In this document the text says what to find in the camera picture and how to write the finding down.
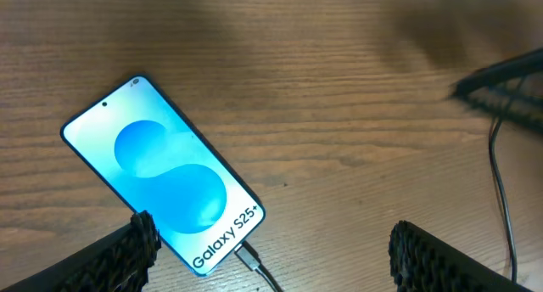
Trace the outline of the blue Samsung Galaxy smartphone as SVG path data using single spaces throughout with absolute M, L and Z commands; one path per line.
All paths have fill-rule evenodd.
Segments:
M 63 141 L 195 275 L 211 274 L 265 220 L 248 184 L 146 76 L 70 118 Z

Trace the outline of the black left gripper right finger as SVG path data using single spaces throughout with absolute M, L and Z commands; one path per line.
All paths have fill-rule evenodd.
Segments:
M 411 222 L 395 224 L 388 253 L 399 291 L 530 292 Z

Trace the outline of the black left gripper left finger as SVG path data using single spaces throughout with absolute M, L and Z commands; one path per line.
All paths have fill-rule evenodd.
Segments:
M 6 288 L 8 292 L 141 292 L 161 248 L 147 212 L 62 261 Z

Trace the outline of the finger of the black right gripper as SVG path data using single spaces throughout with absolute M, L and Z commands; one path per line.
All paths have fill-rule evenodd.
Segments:
M 451 96 L 476 110 L 542 132 L 542 50 L 474 71 L 453 85 Z

